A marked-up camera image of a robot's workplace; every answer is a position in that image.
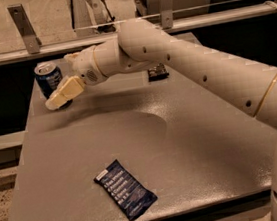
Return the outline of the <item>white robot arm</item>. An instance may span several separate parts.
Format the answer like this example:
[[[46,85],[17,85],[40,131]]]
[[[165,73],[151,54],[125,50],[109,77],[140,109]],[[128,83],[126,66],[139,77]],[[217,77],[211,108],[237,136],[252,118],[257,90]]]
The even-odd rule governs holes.
[[[121,23],[117,38],[96,46],[92,56],[106,76],[125,72],[129,59],[163,63],[277,129],[277,67],[179,40],[143,19]],[[277,221],[277,144],[274,152],[271,221]]]

